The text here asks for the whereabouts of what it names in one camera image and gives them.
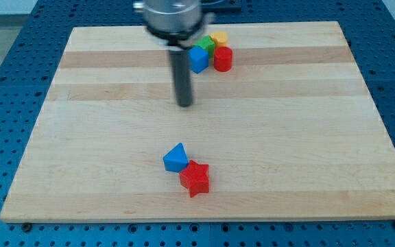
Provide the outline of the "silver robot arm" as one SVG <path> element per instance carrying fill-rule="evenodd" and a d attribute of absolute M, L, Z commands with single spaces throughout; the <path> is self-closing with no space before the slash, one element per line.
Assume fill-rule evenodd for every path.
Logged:
<path fill-rule="evenodd" d="M 141 0 L 132 7 L 142 14 L 147 33 L 166 47 L 191 47 L 215 19 L 203 12 L 200 0 Z"/>

